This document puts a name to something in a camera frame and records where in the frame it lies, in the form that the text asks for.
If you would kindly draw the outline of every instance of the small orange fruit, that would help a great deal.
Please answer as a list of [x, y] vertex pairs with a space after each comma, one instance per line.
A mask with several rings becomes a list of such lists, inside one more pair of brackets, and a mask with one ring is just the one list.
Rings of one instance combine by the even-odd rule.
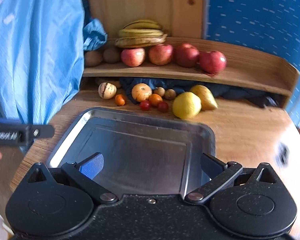
[[117, 106], [124, 106], [126, 104], [126, 99], [122, 94], [116, 95], [114, 100]]
[[152, 106], [157, 107], [158, 103], [162, 102], [162, 97], [157, 94], [152, 94], [149, 97], [149, 101]]

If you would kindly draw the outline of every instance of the wooden desk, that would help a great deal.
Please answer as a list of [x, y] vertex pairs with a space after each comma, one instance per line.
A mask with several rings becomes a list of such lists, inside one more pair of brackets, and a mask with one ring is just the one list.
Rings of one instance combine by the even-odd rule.
[[[274, 167], [297, 203], [298, 217], [291, 234], [300, 239], [300, 135], [296, 127], [288, 114], [279, 108], [260, 109], [247, 102], [224, 99], [217, 99], [217, 103], [217, 110], [201, 112], [192, 121], [205, 123], [213, 129], [217, 158], [223, 162], [235, 160], [244, 167], [257, 167], [260, 162], [268, 162]], [[139, 106], [130, 101], [125, 106], [117, 107], [114, 99], [103, 100], [95, 90], [80, 91], [51, 120], [56, 130], [55, 136], [38, 140], [30, 148], [10, 184], [12, 190], [33, 163], [46, 161], [76, 116], [95, 106], [140, 111]], [[175, 118], [171, 111], [162, 114], [151, 109], [149, 114], [160, 118]], [[285, 143], [290, 150], [289, 165], [286, 168], [279, 168], [275, 162], [279, 142]]]

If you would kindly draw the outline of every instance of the apple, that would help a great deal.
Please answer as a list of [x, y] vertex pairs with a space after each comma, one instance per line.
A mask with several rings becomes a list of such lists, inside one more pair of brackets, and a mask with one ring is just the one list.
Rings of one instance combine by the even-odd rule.
[[200, 54], [200, 67], [211, 74], [218, 74], [227, 65], [225, 55], [220, 51], [203, 52]]
[[149, 50], [149, 60], [158, 66], [166, 65], [172, 60], [173, 47], [170, 44], [158, 44]]
[[175, 50], [175, 60], [179, 66], [194, 67], [199, 61], [199, 51], [191, 44], [183, 43]]
[[140, 66], [146, 58], [144, 48], [124, 49], [121, 52], [121, 60], [129, 67]]

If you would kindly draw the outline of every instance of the stainless steel tray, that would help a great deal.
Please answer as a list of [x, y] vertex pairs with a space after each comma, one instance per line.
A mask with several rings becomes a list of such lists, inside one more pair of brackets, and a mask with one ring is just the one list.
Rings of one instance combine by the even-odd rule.
[[104, 166], [93, 180], [117, 196], [184, 197], [209, 181], [200, 163], [203, 152], [215, 155], [215, 138], [207, 125], [95, 107], [77, 117], [47, 166], [79, 163], [95, 152], [103, 155]]

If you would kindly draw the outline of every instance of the circular cover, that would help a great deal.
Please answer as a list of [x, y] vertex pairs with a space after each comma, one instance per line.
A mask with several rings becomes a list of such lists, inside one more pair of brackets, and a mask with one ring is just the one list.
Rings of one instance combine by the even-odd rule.
[[297, 207], [287, 190], [270, 183], [220, 191], [211, 199], [210, 211], [228, 230], [257, 237], [288, 230], [297, 216]]
[[17, 232], [57, 236], [79, 227], [92, 209], [90, 196], [82, 190], [54, 185], [24, 190], [21, 195], [14, 194], [7, 204], [6, 216]]

